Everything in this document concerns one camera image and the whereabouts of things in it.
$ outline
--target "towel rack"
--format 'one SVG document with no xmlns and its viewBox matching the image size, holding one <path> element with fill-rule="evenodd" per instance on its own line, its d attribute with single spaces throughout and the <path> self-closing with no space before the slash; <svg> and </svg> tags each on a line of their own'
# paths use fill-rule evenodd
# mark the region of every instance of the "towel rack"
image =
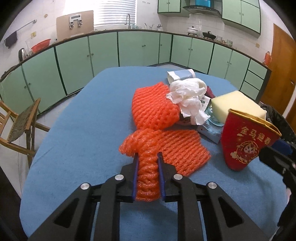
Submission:
<svg viewBox="0 0 296 241">
<path fill-rule="evenodd" d="M 31 22 L 25 24 L 23 27 L 27 26 L 27 25 L 30 24 L 30 23 L 36 23 L 36 22 L 37 22 L 37 19 L 34 19 L 33 21 L 31 21 Z"/>
</svg>

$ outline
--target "window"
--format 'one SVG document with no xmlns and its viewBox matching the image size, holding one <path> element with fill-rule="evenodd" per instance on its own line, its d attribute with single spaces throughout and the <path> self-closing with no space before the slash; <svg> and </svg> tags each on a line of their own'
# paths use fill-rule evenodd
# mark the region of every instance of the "window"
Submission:
<svg viewBox="0 0 296 241">
<path fill-rule="evenodd" d="M 136 23 L 136 0 L 66 0 L 63 15 L 94 11 L 94 25 L 124 24 L 126 14 Z"/>
<path fill-rule="evenodd" d="M 123 24 L 126 14 L 136 23 L 136 0 L 99 0 L 95 2 L 94 25 Z"/>
</svg>

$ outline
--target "faucet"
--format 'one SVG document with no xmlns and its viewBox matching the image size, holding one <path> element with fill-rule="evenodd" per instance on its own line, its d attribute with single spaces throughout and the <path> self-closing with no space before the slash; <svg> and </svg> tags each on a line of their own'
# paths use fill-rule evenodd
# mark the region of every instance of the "faucet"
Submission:
<svg viewBox="0 0 296 241">
<path fill-rule="evenodd" d="M 131 16 L 129 15 L 129 13 L 126 15 L 126 21 L 125 21 L 125 25 L 127 24 L 127 20 L 128 20 L 128 29 L 131 29 Z"/>
</svg>

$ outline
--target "range hood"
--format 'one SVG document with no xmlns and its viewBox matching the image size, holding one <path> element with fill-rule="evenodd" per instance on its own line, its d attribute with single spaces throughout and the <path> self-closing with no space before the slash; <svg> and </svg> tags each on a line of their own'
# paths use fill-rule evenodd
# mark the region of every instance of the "range hood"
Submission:
<svg viewBox="0 0 296 241">
<path fill-rule="evenodd" d="M 209 1 L 205 0 L 191 0 L 190 6 L 186 6 L 184 9 L 192 14 L 213 15 L 222 18 L 222 0 L 211 0 L 210 4 Z"/>
</svg>

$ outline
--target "wall outlet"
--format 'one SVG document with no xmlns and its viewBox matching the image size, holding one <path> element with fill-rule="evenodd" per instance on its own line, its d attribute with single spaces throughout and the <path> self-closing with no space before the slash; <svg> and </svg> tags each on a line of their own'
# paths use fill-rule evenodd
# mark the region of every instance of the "wall outlet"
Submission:
<svg viewBox="0 0 296 241">
<path fill-rule="evenodd" d="M 35 32 L 32 32 L 32 33 L 31 33 L 31 39 L 34 38 L 34 37 L 36 37 L 36 35 L 37 35 L 37 34 L 36 34 L 36 31 L 35 31 Z"/>
</svg>

